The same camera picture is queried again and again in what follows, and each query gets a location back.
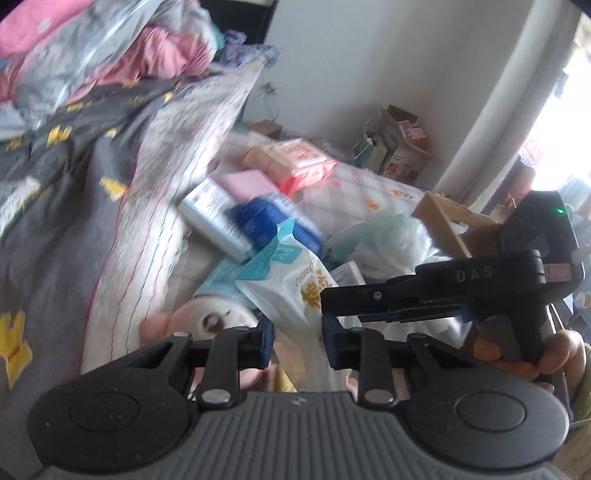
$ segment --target cardboard box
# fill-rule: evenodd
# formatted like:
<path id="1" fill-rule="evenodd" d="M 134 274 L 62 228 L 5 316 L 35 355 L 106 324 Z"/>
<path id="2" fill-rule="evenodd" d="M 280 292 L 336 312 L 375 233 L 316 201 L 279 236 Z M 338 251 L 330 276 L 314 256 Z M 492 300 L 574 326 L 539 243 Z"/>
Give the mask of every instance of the cardboard box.
<path id="1" fill-rule="evenodd" d="M 428 151 L 428 139 L 403 138 L 397 122 L 408 120 L 415 123 L 418 117 L 394 105 L 389 105 L 387 110 L 380 107 L 380 116 L 378 132 L 389 149 L 381 173 L 389 179 L 413 185 L 432 159 Z"/>
<path id="2" fill-rule="evenodd" d="M 403 139 L 398 144 L 398 148 L 388 155 L 382 175 L 413 185 L 429 160 L 431 160 L 429 152 Z"/>
<path id="3" fill-rule="evenodd" d="M 367 168 L 410 185 L 414 184 L 427 162 L 432 159 L 428 139 L 403 138 L 398 121 L 417 121 L 417 116 L 397 106 L 386 110 L 365 124 L 363 138 L 354 146 L 355 166 Z"/>
<path id="4" fill-rule="evenodd" d="M 413 216 L 425 224 L 435 246 L 446 255 L 472 258 L 496 253 L 495 233 L 500 223 L 489 216 L 432 192 L 423 197 Z M 452 222 L 467 226 L 467 231 L 459 235 Z"/>
<path id="5" fill-rule="evenodd" d="M 246 124 L 246 127 L 253 132 L 260 133 L 273 140 L 279 140 L 279 135 L 283 130 L 283 125 L 274 122 L 273 120 L 261 120 L 253 124 Z"/>

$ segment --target curtain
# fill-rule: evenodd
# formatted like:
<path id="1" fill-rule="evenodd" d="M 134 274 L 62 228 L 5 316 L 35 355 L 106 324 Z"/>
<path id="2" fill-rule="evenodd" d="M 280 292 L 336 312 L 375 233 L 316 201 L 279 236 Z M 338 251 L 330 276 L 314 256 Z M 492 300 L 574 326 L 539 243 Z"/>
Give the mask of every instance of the curtain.
<path id="1" fill-rule="evenodd" d="M 580 10 L 533 0 L 496 83 L 434 190 L 481 211 L 516 160 L 564 67 Z"/>
<path id="2" fill-rule="evenodd" d="M 521 102 L 498 144 L 485 160 L 485 167 L 465 190 L 463 203 L 480 212 L 515 163 L 515 153 L 525 141 L 547 98 L 552 94 L 571 49 L 580 11 L 564 1 L 552 35 Z"/>

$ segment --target pink plush toy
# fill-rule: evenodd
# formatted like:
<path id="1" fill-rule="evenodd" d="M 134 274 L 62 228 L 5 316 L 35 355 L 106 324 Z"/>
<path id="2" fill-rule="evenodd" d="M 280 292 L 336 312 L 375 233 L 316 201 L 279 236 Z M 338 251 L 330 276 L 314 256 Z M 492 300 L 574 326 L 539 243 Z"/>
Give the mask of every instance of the pink plush toy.
<path id="1" fill-rule="evenodd" d="M 245 306 L 224 297 L 197 297 L 182 305 L 173 314 L 160 313 L 144 320 L 139 328 L 142 343 L 152 343 L 174 332 L 189 332 L 194 340 L 208 340 L 224 328 L 245 325 L 255 327 L 258 320 Z M 203 368 L 196 369 L 195 382 L 203 376 Z M 261 378 L 263 371 L 254 368 L 240 372 L 240 387 L 250 388 Z"/>

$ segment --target pink blanket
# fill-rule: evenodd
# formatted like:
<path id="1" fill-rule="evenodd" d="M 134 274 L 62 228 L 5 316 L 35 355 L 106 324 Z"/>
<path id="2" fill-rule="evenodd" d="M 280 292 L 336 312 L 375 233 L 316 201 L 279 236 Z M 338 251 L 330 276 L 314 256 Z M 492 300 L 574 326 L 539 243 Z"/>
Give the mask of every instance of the pink blanket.
<path id="1" fill-rule="evenodd" d="M 196 5 L 203 13 L 183 18 L 177 33 L 159 25 L 144 27 L 118 61 L 94 69 L 82 86 L 66 97 L 66 103 L 77 101 L 94 85 L 125 84 L 142 77 L 202 74 L 216 52 L 209 15 L 199 9 L 198 2 L 181 1 Z M 24 0 L 0 23 L 0 58 L 11 57 L 0 70 L 0 103 L 17 100 L 17 87 L 21 79 L 27 78 L 27 72 L 35 68 L 40 51 L 50 48 L 60 29 L 92 4 L 92 0 Z"/>

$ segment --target clothes pile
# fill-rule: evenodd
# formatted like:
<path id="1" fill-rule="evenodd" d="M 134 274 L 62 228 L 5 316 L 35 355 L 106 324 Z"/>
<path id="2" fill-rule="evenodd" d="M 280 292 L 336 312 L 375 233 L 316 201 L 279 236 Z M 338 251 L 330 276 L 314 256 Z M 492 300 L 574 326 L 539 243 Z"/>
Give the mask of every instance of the clothes pile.
<path id="1" fill-rule="evenodd" d="M 0 140 L 39 128 L 95 85 L 198 76 L 216 50 L 194 0 L 25 0 L 0 25 Z"/>

